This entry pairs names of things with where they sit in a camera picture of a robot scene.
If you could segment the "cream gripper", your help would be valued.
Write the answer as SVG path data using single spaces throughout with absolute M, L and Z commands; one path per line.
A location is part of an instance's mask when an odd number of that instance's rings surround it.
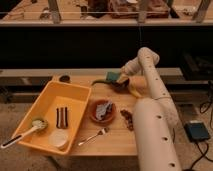
M 140 71 L 140 64 L 137 58 L 129 60 L 124 66 L 121 67 L 121 75 L 117 79 L 118 84 L 123 84 L 124 82 L 128 81 L 128 76 L 133 76 Z

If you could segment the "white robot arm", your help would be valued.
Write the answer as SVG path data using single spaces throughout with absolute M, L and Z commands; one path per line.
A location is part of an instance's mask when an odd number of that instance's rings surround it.
M 149 90 L 150 96 L 142 98 L 133 84 L 129 84 L 129 91 L 137 97 L 133 128 L 140 171 L 182 171 L 171 137 L 179 116 L 156 69 L 159 60 L 159 55 L 151 49 L 140 48 L 137 56 L 121 68 L 117 83 L 124 83 L 141 71 Z

